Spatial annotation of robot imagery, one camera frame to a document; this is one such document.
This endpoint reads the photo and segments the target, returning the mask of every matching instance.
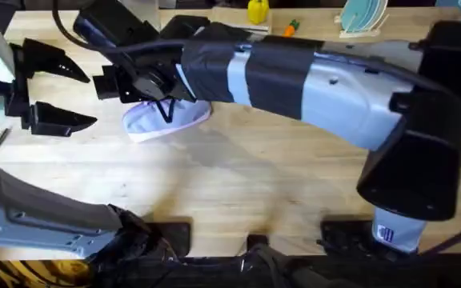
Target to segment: wooden workbench surface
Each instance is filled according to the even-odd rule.
[[[208,15],[209,10],[162,11],[165,25],[174,14]],[[273,32],[291,19],[297,36],[338,40],[332,20],[339,10],[274,10]],[[456,9],[398,8],[379,39],[418,40],[433,22],[457,19]],[[72,27],[76,12],[62,13]],[[107,61],[69,43],[50,12],[17,12],[6,33],[10,42],[34,38],[63,48],[89,75]],[[0,167],[23,181],[79,201],[113,203],[156,221],[190,218],[192,256],[231,256],[252,230],[268,230],[271,244],[287,254],[320,254],[315,244],[327,215],[369,218],[372,205],[355,191],[366,151],[314,126],[234,104],[214,104],[208,122],[142,144],[122,129],[130,108],[118,100],[99,101],[92,84],[37,74],[29,81],[33,100],[98,118],[71,138],[30,135],[17,119],[0,115],[0,130],[12,125],[0,148]],[[461,230],[461,187],[457,216],[428,225],[422,249]],[[461,245],[452,249],[460,251]],[[69,253],[0,249],[0,259],[72,258]]]

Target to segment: black wire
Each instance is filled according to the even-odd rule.
[[[159,48],[182,48],[186,42],[184,39],[164,39],[164,40],[157,40],[152,42],[143,42],[138,44],[133,44],[129,46],[121,46],[121,47],[102,47],[102,46],[94,46],[88,44],[86,42],[78,40],[76,37],[72,36],[62,24],[62,20],[60,19],[60,15],[58,13],[58,0],[53,1],[53,19],[54,23],[56,24],[57,28],[60,32],[72,43],[81,46],[88,50],[97,51],[100,53],[129,53],[135,51],[143,51],[143,50],[156,50]]]

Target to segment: blue sticker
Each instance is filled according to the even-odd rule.
[[[376,235],[383,241],[392,243],[392,239],[394,238],[394,231],[385,226],[378,225]]]

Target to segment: black electrical tape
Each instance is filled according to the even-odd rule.
[[[266,36],[252,45],[245,75],[254,108],[302,119],[303,84],[320,41]]]
[[[182,72],[198,100],[234,102],[229,91],[227,67],[235,43],[251,34],[221,23],[211,23],[187,41],[182,53]]]

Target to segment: orange carrot toy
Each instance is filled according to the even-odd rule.
[[[296,19],[293,19],[291,23],[289,23],[289,26],[286,27],[286,29],[284,30],[283,36],[292,37],[293,35],[295,35],[295,32],[299,26],[300,26],[300,22],[296,21]]]

